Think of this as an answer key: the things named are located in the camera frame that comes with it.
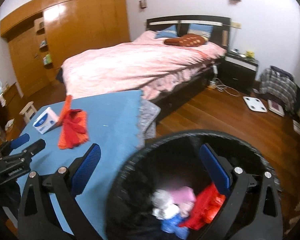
brown pillow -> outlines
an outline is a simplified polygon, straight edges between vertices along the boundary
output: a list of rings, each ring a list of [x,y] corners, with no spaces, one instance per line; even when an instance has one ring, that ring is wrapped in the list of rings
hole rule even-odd
[[[165,45],[179,46],[179,47],[198,47],[206,43],[206,40],[200,35],[186,34],[179,38],[166,39]]]

wooden wardrobe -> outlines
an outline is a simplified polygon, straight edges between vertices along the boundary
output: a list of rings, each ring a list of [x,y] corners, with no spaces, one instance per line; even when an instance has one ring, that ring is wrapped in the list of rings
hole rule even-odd
[[[0,31],[26,97],[54,82],[67,58],[130,41],[125,0],[32,0],[2,19]],[[47,54],[52,63],[44,65]]]

red glove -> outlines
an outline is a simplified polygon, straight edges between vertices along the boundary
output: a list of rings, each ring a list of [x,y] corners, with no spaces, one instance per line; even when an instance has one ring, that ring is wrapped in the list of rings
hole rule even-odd
[[[75,146],[79,146],[81,143],[78,134],[85,134],[87,132],[83,126],[78,124],[78,122],[81,121],[81,118],[76,117],[76,114],[81,111],[81,109],[70,109],[63,119],[62,126],[67,148],[72,149]]]

blue tablecloth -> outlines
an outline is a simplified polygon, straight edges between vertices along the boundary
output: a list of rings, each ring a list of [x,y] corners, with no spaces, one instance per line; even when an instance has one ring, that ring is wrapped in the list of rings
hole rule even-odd
[[[20,150],[39,138],[44,139],[46,147],[32,158],[30,167],[31,170],[37,171],[40,175],[45,175],[54,173],[60,166],[68,167],[75,158],[83,156],[92,143],[100,145],[101,160],[84,192],[76,197],[76,201],[92,226],[104,239],[106,239],[104,214],[107,194],[118,169],[136,151],[139,144],[137,134],[139,133],[138,115],[141,106],[141,94],[140,90],[132,90],[73,100],[71,109],[80,108],[88,113],[90,141],[67,150],[58,148],[61,127],[43,135],[32,127],[34,120],[47,108],[44,106],[23,131],[23,133],[30,135],[30,141],[12,152],[12,154],[19,153]],[[56,114],[59,114],[63,104],[61,102],[50,105],[50,107]],[[18,179],[21,193],[26,179],[27,175]],[[55,195],[51,194],[50,197],[63,230],[71,233]]]

blue pillow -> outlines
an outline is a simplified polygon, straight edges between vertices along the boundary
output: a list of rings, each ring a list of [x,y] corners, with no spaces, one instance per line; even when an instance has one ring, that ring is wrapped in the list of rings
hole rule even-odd
[[[191,23],[188,29],[188,34],[197,34],[208,41],[211,37],[213,25],[203,25]]]
[[[157,38],[177,38],[177,27],[176,25],[172,25],[169,28],[166,28],[162,31],[157,31],[155,39]]]

